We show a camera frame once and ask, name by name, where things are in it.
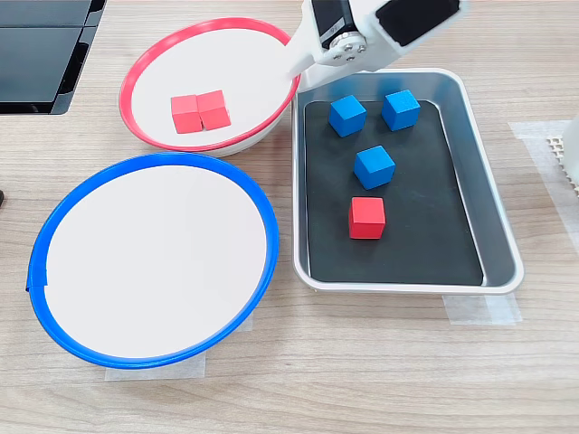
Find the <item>black object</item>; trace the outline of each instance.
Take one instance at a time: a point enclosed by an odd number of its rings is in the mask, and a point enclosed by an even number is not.
[[[421,102],[418,123],[392,132],[383,103],[362,102],[365,127],[340,138],[329,102],[306,106],[306,189],[311,277],[324,282],[472,285],[482,283],[475,248],[438,109]],[[382,145],[396,163],[390,184],[367,191],[356,153]],[[352,197],[383,197],[381,240],[351,240]]]
[[[311,5],[322,47],[329,49],[338,35],[357,30],[348,0],[312,0]]]
[[[0,0],[0,114],[65,113],[105,0]]]
[[[384,30],[403,47],[460,10],[460,0],[392,0],[376,11]]]

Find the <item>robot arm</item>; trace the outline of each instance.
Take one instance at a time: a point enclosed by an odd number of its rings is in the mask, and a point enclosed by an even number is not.
[[[304,0],[286,46],[285,71],[299,91],[358,71],[377,71],[466,12],[464,0]]]

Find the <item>blue cube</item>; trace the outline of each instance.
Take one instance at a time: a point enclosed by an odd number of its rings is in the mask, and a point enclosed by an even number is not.
[[[354,162],[354,173],[366,190],[392,181],[395,168],[393,159],[381,146],[358,152]]]
[[[391,130],[411,127],[418,120],[420,104],[409,90],[388,95],[382,108],[382,118]]]
[[[340,137],[360,131],[365,124],[366,111],[354,95],[339,99],[331,104],[329,124]]]

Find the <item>wooden table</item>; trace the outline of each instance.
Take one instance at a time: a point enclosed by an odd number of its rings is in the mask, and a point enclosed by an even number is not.
[[[155,151],[117,107],[131,64],[161,37],[244,15],[292,33],[299,2],[111,0],[71,110],[0,118],[0,432],[576,433],[579,257],[508,121],[579,111],[574,2],[475,2],[470,16],[394,66],[465,81],[527,277],[524,321],[451,325],[441,297],[320,295],[290,260],[290,121],[227,158],[270,197],[280,262],[250,333],[208,351],[203,379],[104,382],[62,350],[24,292],[35,237],[73,187]]]

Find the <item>metal tray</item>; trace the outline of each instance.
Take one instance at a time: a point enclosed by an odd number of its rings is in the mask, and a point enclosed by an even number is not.
[[[384,95],[409,89],[422,109],[415,127],[392,132]],[[355,95],[363,131],[340,139],[329,103]],[[466,90],[435,69],[358,73],[299,93],[292,110],[293,263],[319,291],[507,294],[523,264],[481,144]],[[387,186],[365,191],[352,174],[356,152],[383,145],[397,164]],[[350,240],[352,196],[384,197],[379,241]]]

